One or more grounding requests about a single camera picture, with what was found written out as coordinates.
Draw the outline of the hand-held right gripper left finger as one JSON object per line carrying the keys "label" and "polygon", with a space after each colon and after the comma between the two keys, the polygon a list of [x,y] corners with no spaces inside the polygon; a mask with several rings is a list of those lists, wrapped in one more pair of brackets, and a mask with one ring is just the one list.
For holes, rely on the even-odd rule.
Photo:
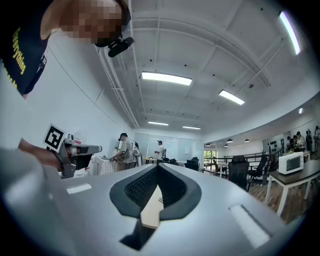
{"label": "hand-held right gripper left finger", "polygon": [[157,187],[156,164],[61,179],[44,168],[49,217],[44,249],[57,256],[156,256],[159,234],[142,220]]}

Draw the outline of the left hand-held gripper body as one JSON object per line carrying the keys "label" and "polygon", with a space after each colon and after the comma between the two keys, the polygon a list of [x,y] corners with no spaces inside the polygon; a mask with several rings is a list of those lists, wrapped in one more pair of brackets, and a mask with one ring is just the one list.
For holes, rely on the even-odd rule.
{"label": "left hand-held gripper body", "polygon": [[68,151],[72,151],[72,138],[71,134],[66,136],[64,131],[51,124],[43,141],[46,149],[52,151],[59,161],[62,179],[73,178],[76,170],[76,165],[71,161],[71,154],[68,154]]}

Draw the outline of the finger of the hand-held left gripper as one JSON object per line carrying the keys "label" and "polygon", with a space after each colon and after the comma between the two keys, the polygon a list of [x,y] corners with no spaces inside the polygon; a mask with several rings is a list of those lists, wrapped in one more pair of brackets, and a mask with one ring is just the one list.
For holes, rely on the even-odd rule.
{"label": "finger of the hand-held left gripper", "polygon": [[94,155],[101,151],[102,146],[100,145],[72,144],[70,147],[70,154],[72,156]]}
{"label": "finger of the hand-held left gripper", "polygon": [[92,155],[75,155],[74,156],[74,164],[75,164],[75,170],[81,170],[84,168],[87,168],[89,166],[89,163],[91,161]]}

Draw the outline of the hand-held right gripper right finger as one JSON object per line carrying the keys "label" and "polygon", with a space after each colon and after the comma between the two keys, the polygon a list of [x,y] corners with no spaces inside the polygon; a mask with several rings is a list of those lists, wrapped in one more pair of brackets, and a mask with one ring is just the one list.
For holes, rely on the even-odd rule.
{"label": "hand-held right gripper right finger", "polygon": [[261,255],[284,231],[272,210],[230,181],[173,165],[201,188],[183,219],[161,221],[139,256]]}

